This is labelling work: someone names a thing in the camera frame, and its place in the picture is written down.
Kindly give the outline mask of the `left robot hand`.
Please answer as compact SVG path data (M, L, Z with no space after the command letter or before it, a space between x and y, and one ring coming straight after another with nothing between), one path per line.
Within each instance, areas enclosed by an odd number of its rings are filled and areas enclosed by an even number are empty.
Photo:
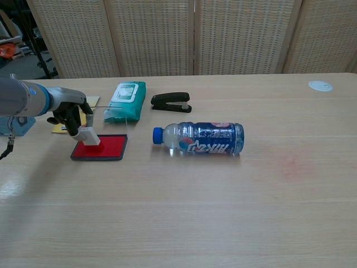
M80 112L89 116L87 123L93 125L93 111L87 102L86 95L78 90L63 87L47 87L50 95L50 108L53 116L47 119L52 125L62 124L72 138L79 139L79 128L82 126Z

